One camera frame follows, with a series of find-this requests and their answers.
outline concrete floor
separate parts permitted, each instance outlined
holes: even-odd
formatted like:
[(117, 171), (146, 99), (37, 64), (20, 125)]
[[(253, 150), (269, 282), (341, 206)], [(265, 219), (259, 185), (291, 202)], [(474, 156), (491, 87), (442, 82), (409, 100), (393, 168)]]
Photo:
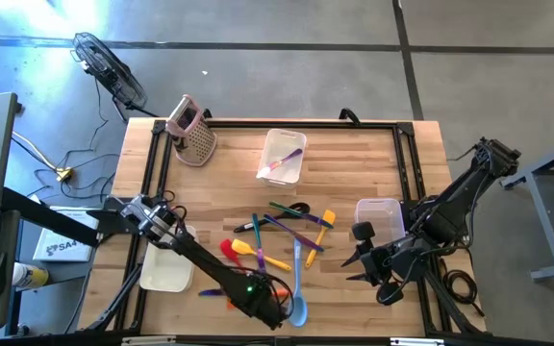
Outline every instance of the concrete floor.
[[(411, 44), (554, 47), (554, 1), (401, 3)], [(0, 36), (71, 38), (78, 31), (138, 41), (399, 42), (391, 0), (0, 0)], [(101, 122), (93, 80), (68, 50), (0, 47), (0, 92), (18, 93), (26, 107), (14, 128), (53, 160), (87, 147)], [(335, 117), (349, 107), (363, 119), (413, 119), (398, 52), (114, 52), (145, 88), (147, 109), (161, 114), (188, 92), (214, 116)], [(521, 165), (554, 147), (554, 55), (414, 53), (413, 64), (424, 118), (440, 122), (448, 157), (458, 156), (480, 136), (520, 150)], [(72, 162), (120, 150), (125, 127), (103, 89), (102, 103), (102, 113), (112, 121), (98, 135), (96, 153)], [(110, 158), (87, 166), (74, 184), (108, 176), (115, 165), (116, 158)], [(453, 178), (466, 165), (451, 162)], [(6, 184), (24, 193), (40, 187), (32, 174), (37, 168), (39, 163), (13, 145)], [(52, 177), (44, 180), (53, 184)], [(47, 199), (55, 205), (98, 202), (58, 193), (51, 189), (40, 196), (56, 195)], [(507, 192), (495, 185), (480, 200), (472, 252), (489, 330), (554, 341), (554, 280), (534, 284), (528, 274), (552, 264), (552, 257), (525, 188)], [(35, 334), (60, 333), (79, 287), (72, 282), (25, 294), (21, 321)], [(32, 313), (37, 301), (58, 308)]]

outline wooden table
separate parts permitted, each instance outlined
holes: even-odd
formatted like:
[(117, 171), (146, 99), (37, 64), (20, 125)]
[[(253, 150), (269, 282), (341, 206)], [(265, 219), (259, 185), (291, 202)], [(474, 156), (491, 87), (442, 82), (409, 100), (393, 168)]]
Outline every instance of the wooden table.
[[(114, 179), (114, 195), (132, 197), (139, 193), (153, 122), (154, 119), (146, 118), (130, 120)], [(438, 194), (451, 182), (440, 126), (435, 121), (417, 121), (414, 128), (427, 194)], [(232, 230), (248, 222), (252, 212), (274, 213), (275, 210), (267, 206), (269, 201), (284, 205), (306, 202), (314, 214), (321, 215), (326, 209), (336, 213), (335, 229), (329, 231), (322, 242), (326, 251), (316, 256), (310, 269), (303, 266), (302, 291), (309, 305), (309, 319), (303, 328), (293, 328), (285, 322), (281, 329), (271, 331), (258, 319), (249, 318), (237, 309), (227, 310), (224, 298), (198, 297), (199, 290), (215, 288), (217, 284), (202, 271), (195, 270), (191, 287), (185, 292), (148, 292), (143, 334), (423, 335), (415, 284), (406, 286), (402, 301), (384, 307), (375, 301), (376, 287), (345, 279), (363, 272), (359, 263), (340, 267), (354, 252), (355, 239), (350, 227), (354, 223), (356, 203), (362, 198), (402, 199), (391, 131), (294, 130), (307, 136), (307, 148), (299, 185), (292, 190), (266, 187), (255, 179), (267, 129), (215, 131), (218, 146), (209, 162), (201, 168), (186, 166), (173, 153), (166, 183), (166, 188), (176, 193), (176, 204), (187, 207), (186, 222), (197, 230), (199, 242), (215, 256), (228, 261), (221, 254), (219, 243), (225, 238), (234, 238)], [(161, 157), (162, 153), (158, 152), (152, 193)], [(415, 198), (413, 185), (411, 191)], [(310, 222), (285, 222), (311, 239), (315, 239), (319, 231), (319, 227)], [(270, 225), (263, 230), (264, 252), (293, 267), (292, 237)], [(375, 232), (390, 241), (388, 230)], [(237, 237), (255, 245), (253, 233)], [(129, 241), (128, 235), (117, 235), (97, 249), (79, 328), (94, 321), (120, 287)], [(304, 249), (303, 259), (307, 254), (308, 250)], [(449, 269), (462, 269), (473, 276), (467, 253), (458, 252), (445, 260)], [(257, 265), (251, 257), (241, 257), (241, 261), (246, 266)], [(294, 287), (293, 272), (287, 273), (271, 265), (268, 270)], [(457, 291), (464, 288), (457, 285)], [(437, 300), (433, 293), (430, 295), (434, 321), (439, 325)], [(135, 297), (133, 291), (128, 321), (133, 315)], [(484, 319), (472, 306), (459, 305), (459, 308), (476, 327), (485, 329)]]

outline pink cheese grater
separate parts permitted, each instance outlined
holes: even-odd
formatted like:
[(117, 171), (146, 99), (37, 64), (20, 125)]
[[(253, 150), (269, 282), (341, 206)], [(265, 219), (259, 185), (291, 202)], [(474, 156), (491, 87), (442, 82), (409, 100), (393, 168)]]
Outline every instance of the pink cheese grater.
[(172, 136), (177, 158), (192, 166), (205, 164), (217, 145), (217, 135), (209, 129), (202, 111), (187, 94), (168, 117), (165, 128)]

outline black fan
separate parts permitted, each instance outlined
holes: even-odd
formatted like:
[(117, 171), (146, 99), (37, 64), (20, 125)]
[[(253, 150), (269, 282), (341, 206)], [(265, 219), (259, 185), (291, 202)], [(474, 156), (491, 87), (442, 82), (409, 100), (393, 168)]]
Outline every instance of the black fan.
[(121, 113), (117, 101), (126, 109), (141, 111), (145, 114), (156, 114), (143, 109), (146, 104), (146, 94), (139, 81), (134, 78), (130, 67), (116, 57), (108, 47), (90, 33), (79, 33), (72, 40), (76, 56), (85, 72), (95, 77), (97, 81), (113, 95), (113, 103), (121, 120), (127, 119)]

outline blue ladle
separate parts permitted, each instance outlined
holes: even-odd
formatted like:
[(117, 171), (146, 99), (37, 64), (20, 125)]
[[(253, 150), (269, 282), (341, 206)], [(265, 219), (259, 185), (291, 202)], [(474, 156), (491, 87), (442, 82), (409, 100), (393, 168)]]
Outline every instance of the blue ladle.
[(307, 301), (303, 298), (300, 290), (300, 273), (302, 271), (302, 262), (300, 260), (301, 244), (298, 239), (294, 240), (294, 273), (296, 275), (296, 288), (290, 302), (291, 316), (288, 319), (294, 327), (303, 327), (307, 322)]

